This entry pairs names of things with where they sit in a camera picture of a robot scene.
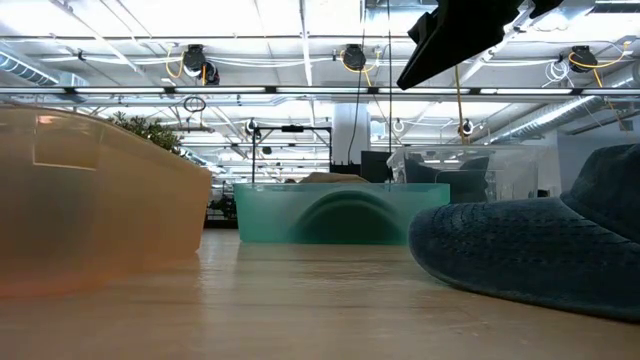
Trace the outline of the black cap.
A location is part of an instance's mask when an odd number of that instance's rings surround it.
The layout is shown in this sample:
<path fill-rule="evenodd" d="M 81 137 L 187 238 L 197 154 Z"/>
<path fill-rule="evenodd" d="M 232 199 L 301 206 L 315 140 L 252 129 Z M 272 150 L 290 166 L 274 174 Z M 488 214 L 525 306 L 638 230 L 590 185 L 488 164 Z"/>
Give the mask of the black cap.
<path fill-rule="evenodd" d="M 436 183 L 440 170 L 424 166 L 413 159 L 406 159 L 404 172 L 407 183 Z"/>
<path fill-rule="evenodd" d="M 466 161 L 455 171 L 439 172 L 435 180 L 437 183 L 446 183 L 450 186 L 452 204 L 486 202 L 488 165 L 488 157 L 476 158 Z"/>

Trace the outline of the tan cap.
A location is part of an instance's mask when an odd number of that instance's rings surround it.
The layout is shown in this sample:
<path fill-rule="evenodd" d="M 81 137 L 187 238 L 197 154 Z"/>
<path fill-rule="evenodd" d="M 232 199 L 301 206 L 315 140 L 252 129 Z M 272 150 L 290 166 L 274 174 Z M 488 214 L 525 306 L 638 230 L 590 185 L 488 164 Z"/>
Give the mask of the tan cap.
<path fill-rule="evenodd" d="M 353 174 L 312 172 L 301 179 L 299 183 L 367 183 L 367 180 Z"/>

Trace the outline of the dark blue denim cap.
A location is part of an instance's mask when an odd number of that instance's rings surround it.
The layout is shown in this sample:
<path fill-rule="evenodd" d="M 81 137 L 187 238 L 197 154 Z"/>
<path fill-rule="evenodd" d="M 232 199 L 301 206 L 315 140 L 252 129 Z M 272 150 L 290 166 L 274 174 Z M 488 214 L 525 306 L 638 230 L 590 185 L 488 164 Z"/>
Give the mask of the dark blue denim cap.
<path fill-rule="evenodd" d="M 640 322 L 640 143 L 595 150 L 558 197 L 421 211 L 409 249 L 454 288 Z"/>

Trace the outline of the clear plastic bin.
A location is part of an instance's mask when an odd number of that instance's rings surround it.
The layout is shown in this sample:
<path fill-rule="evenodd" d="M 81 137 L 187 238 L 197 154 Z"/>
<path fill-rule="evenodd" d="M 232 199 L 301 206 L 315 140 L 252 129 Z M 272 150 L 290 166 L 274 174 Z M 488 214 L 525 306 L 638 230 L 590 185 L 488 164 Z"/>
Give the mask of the clear plastic bin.
<path fill-rule="evenodd" d="M 397 183 L 405 180 L 404 161 L 413 159 L 441 171 L 455 171 L 463 163 L 488 157 L 487 201 L 534 198 L 538 193 L 539 159 L 543 149 L 521 145 L 429 145 L 397 149 L 387 160 Z"/>

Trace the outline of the black computer case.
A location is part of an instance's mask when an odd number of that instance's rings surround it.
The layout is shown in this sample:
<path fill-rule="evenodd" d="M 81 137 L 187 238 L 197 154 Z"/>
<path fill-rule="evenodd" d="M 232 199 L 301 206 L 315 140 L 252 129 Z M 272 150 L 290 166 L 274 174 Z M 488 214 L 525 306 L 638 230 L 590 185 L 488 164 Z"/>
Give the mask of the black computer case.
<path fill-rule="evenodd" d="M 370 183 L 388 183 L 393 180 L 392 170 L 387 165 L 388 152 L 362 151 L 361 163 L 335 165 L 333 170 L 341 174 L 358 175 Z"/>

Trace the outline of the green translucent plastic bin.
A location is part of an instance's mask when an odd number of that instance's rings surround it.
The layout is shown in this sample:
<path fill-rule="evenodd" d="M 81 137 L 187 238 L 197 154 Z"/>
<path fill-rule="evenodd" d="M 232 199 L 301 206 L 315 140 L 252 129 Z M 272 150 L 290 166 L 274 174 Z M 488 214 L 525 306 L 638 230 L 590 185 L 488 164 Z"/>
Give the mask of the green translucent plastic bin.
<path fill-rule="evenodd" d="M 236 184 L 247 243 L 404 245 L 420 211 L 450 203 L 439 183 Z"/>

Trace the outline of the small green potted plant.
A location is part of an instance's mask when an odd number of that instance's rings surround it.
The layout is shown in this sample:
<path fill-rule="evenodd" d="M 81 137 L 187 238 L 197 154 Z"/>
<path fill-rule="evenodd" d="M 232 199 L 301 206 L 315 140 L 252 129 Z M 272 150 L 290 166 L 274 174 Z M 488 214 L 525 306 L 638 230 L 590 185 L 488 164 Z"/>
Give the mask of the small green potted plant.
<path fill-rule="evenodd" d="M 181 138 L 163 126 L 159 120 L 149 120 L 142 116 L 129 117 L 123 112 L 116 112 L 107 121 L 175 155 L 181 153 L 179 149 Z"/>

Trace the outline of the orange translucent plastic bin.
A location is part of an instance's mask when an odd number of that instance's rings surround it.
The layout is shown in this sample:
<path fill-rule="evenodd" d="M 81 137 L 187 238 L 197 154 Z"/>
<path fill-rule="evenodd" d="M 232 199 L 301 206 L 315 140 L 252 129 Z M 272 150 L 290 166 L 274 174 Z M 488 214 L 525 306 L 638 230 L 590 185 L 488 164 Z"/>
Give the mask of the orange translucent plastic bin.
<path fill-rule="evenodd" d="M 0 299 L 68 293 L 199 248 L 210 172 L 78 113 L 0 107 Z"/>

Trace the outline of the black background rig frame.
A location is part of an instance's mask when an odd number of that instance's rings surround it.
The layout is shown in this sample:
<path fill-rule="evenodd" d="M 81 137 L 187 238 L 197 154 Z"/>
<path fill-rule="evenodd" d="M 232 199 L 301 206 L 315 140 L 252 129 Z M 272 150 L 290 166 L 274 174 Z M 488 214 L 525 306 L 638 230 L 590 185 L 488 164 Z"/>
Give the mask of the black background rig frame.
<path fill-rule="evenodd" d="M 328 156 L 328 163 L 329 163 L 329 167 L 332 163 L 332 158 L 333 158 L 333 133 L 332 133 L 332 128 L 331 127 L 318 127 L 318 126 L 303 126 L 303 125 L 282 125 L 282 126 L 265 126 L 265 127 L 260 127 L 258 125 L 256 125 L 255 123 L 253 130 L 252 130 L 252 134 L 251 134 L 251 149 L 252 149 L 252 157 L 251 157 L 251 183 L 254 184 L 255 183 L 255 179 L 256 179 L 256 149 L 257 146 L 259 144 L 261 144 L 264 140 L 266 140 L 273 131 L 280 131 L 282 133 L 303 133 L 305 131 L 310 131 L 312 132 L 314 135 L 316 135 L 318 137 L 318 139 L 324 143 L 324 145 L 328 148 L 329 151 L 329 156 Z M 324 138 L 322 138 L 318 132 L 319 131 L 326 131 L 328 133 L 328 141 L 325 141 Z M 257 141 L 257 134 L 261 133 L 262 136 L 260 138 L 260 141 Z"/>

